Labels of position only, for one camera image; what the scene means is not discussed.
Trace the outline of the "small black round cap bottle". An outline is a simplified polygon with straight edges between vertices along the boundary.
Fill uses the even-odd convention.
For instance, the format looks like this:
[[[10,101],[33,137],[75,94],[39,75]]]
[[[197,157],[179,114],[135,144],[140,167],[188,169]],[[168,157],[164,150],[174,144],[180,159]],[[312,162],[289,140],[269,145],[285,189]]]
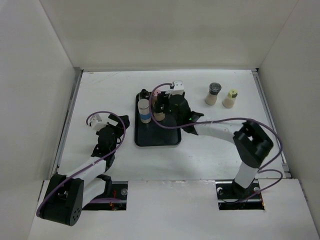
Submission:
[[[156,112],[156,103],[153,105],[153,116],[157,122],[161,122],[165,119],[164,112]]]

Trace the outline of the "blue label white bead bottle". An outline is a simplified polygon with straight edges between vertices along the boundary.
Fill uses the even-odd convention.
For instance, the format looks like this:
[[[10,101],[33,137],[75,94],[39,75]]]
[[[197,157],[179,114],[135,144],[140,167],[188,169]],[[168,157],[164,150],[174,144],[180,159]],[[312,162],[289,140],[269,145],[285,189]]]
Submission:
[[[148,124],[151,121],[150,107],[148,99],[140,99],[137,102],[140,120],[143,124]]]

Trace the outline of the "black pump cap spice bottle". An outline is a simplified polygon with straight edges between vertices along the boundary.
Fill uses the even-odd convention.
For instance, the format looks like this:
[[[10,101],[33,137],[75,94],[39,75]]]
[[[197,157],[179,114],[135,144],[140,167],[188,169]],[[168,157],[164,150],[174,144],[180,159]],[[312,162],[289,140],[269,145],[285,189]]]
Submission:
[[[138,99],[139,100],[142,100],[142,99],[145,99],[145,100],[149,100],[150,99],[150,92],[147,91],[146,89],[142,89],[140,91],[140,93],[138,94]]]

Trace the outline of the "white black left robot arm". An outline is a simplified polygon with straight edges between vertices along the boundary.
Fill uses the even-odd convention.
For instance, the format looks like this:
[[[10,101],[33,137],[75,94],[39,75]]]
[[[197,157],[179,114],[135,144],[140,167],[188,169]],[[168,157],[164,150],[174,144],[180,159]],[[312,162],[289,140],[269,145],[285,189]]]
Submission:
[[[111,168],[116,150],[123,143],[130,126],[128,115],[108,113],[111,124],[100,118],[101,112],[92,113],[86,124],[98,136],[90,158],[80,167],[67,174],[54,174],[36,210],[38,218],[74,226],[82,210],[124,209],[127,203],[126,183],[113,183],[106,175]]]

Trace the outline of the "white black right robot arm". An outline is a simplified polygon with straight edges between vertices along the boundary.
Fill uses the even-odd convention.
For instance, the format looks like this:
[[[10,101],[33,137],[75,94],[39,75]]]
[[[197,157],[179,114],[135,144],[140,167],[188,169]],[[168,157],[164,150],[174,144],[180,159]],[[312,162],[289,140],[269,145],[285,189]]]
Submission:
[[[183,94],[159,93],[153,109],[155,112],[163,111],[171,115],[176,125],[186,133],[213,137],[234,144],[242,163],[232,181],[231,190],[238,198],[243,198],[250,192],[259,168],[274,146],[257,122],[245,120],[239,129],[223,122],[199,123],[197,120],[204,114],[192,111]]]

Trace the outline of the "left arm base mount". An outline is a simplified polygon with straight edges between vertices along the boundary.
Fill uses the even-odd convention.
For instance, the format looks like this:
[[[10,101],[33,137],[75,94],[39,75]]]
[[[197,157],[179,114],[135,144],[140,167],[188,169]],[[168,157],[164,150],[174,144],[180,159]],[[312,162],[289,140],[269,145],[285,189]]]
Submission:
[[[83,211],[125,211],[127,209],[128,182],[113,181],[107,189],[93,198]]]

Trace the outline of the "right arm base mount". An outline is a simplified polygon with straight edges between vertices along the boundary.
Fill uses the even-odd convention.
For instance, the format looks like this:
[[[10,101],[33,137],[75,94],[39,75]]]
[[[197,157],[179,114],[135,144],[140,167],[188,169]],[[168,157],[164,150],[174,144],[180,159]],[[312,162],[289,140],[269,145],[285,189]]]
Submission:
[[[221,211],[265,209],[257,180],[246,189],[237,186],[232,180],[216,181],[215,188],[218,208]]]

